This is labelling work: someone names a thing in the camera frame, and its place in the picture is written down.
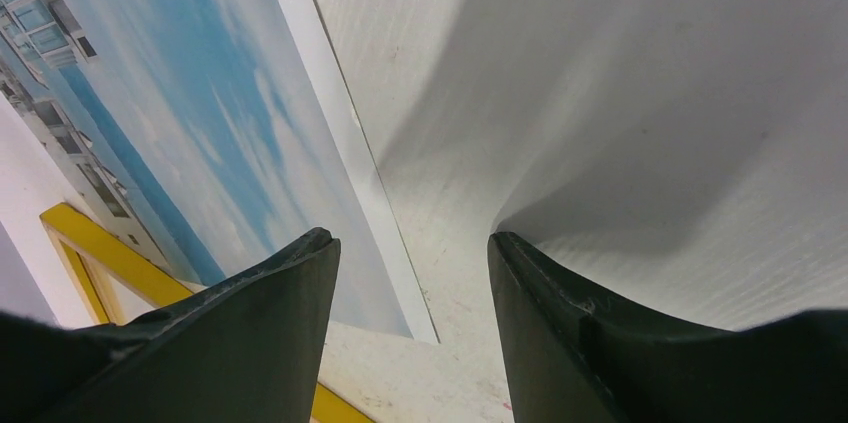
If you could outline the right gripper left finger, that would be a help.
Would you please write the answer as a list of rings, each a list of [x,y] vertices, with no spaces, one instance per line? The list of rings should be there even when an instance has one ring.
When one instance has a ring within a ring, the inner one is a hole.
[[[5,422],[306,422],[341,244],[313,228],[124,325],[1,317]]]

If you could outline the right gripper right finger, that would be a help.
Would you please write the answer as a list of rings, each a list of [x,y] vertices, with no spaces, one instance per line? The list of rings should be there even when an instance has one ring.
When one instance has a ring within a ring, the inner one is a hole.
[[[488,241],[518,422],[843,422],[847,313],[743,331],[682,320],[555,262],[512,232]]]

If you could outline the yellow wooden picture frame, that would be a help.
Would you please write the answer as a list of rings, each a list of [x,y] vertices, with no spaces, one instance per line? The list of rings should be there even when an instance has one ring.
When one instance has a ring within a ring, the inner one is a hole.
[[[73,274],[81,283],[89,283],[83,289],[83,296],[92,305],[95,318],[100,322],[124,323],[127,319],[117,317],[109,311],[117,301],[95,291],[92,270],[86,270],[87,277],[82,277],[81,270],[91,264],[102,267],[113,278],[156,308],[181,301],[204,290],[201,285],[186,283],[173,277],[68,203],[59,203],[49,208],[41,213],[40,219],[45,228],[67,246],[64,252]]]

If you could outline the blue building photo print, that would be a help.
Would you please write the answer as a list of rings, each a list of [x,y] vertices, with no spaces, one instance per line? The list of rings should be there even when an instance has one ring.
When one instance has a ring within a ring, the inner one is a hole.
[[[1,0],[1,93],[174,277],[214,285],[323,227],[332,319],[437,342],[315,0]]]

